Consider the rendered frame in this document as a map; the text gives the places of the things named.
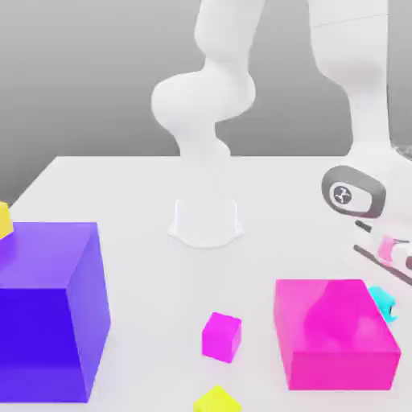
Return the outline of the large purple box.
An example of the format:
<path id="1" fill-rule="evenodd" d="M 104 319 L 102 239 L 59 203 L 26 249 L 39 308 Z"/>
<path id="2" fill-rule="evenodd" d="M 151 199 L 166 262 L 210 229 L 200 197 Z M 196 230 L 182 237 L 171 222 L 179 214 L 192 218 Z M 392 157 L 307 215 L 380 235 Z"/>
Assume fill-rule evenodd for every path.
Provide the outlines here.
<path id="1" fill-rule="evenodd" d="M 109 328 L 97 224 L 15 223 L 0 240 L 0 402 L 87 402 Z"/>

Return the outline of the small magenta cube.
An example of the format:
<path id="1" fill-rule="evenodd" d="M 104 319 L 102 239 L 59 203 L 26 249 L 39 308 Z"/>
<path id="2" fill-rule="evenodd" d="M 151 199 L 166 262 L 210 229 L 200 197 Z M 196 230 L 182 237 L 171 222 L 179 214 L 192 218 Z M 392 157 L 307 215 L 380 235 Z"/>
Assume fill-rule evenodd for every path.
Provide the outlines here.
<path id="1" fill-rule="evenodd" d="M 230 364 L 241 343 L 241 319 L 213 312 L 202 331 L 202 355 Z"/>

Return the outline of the small cyan cube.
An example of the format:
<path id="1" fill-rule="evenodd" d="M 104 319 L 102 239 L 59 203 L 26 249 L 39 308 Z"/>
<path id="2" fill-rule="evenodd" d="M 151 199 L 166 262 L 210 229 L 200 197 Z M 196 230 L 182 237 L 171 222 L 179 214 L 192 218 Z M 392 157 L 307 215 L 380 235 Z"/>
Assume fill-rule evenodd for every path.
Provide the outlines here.
<path id="1" fill-rule="evenodd" d="M 395 298 L 379 286 L 371 286 L 368 290 L 384 320 L 387 323 L 394 322 L 397 319 L 397 316 L 393 314 L 393 309 L 397 304 Z"/>

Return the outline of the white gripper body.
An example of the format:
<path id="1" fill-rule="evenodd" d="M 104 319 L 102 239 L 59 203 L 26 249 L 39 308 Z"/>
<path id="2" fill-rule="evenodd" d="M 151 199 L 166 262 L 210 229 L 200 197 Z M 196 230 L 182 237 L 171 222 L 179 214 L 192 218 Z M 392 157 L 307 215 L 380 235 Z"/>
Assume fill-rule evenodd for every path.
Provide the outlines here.
<path id="1" fill-rule="evenodd" d="M 358 244 L 351 247 L 351 267 L 369 286 L 380 286 L 395 298 L 412 298 L 412 279 L 401 271 L 380 263 Z"/>

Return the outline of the small yellow cube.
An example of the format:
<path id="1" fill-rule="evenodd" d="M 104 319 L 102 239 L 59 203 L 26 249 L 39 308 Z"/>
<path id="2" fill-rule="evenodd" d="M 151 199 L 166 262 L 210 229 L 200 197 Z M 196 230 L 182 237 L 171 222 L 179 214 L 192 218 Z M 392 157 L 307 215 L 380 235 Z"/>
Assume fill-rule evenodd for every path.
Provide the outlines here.
<path id="1" fill-rule="evenodd" d="M 0 201 L 0 240 L 9 236 L 14 231 L 13 222 L 10 218 L 9 206 Z"/>
<path id="2" fill-rule="evenodd" d="M 194 403 L 193 412 L 241 412 L 241 404 L 216 385 Z"/>

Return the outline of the large magenta box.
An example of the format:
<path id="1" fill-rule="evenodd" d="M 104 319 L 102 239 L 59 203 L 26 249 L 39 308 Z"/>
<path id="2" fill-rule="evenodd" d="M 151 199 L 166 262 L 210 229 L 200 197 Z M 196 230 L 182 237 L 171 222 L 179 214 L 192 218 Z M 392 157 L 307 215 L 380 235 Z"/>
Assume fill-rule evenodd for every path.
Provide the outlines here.
<path id="1" fill-rule="evenodd" d="M 362 280 L 277 280 L 274 325 L 288 389 L 391 389 L 402 352 Z"/>

